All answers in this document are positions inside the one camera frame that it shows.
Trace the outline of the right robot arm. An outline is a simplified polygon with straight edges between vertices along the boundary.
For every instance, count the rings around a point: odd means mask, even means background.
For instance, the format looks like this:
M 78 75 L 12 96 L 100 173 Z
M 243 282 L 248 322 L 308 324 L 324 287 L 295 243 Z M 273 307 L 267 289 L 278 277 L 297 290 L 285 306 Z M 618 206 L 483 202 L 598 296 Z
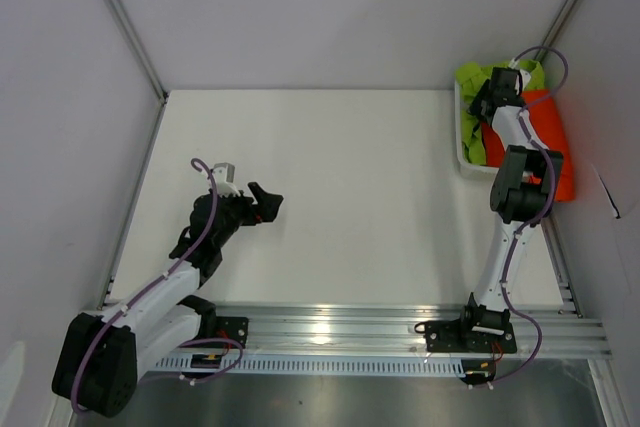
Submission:
M 536 133 L 523 89 L 521 71 L 497 67 L 469 108 L 493 129 L 504 148 L 490 192 L 494 237 L 483 274 L 456 327 L 458 342 L 472 351 L 514 337 L 512 284 L 530 237 L 551 212 L 564 162 L 563 154 L 549 149 Z

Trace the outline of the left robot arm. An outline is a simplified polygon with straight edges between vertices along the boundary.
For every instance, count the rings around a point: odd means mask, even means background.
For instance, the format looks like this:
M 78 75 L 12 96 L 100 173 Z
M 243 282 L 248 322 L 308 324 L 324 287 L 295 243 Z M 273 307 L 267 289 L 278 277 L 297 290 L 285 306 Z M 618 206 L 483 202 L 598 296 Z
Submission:
M 198 197 L 163 273 L 128 298 L 71 321 L 51 382 L 54 394 L 112 418 L 172 350 L 215 339 L 216 307 L 195 293 L 222 263 L 227 241 L 242 227 L 274 222 L 284 201 L 256 182 L 248 188 L 219 183 Z

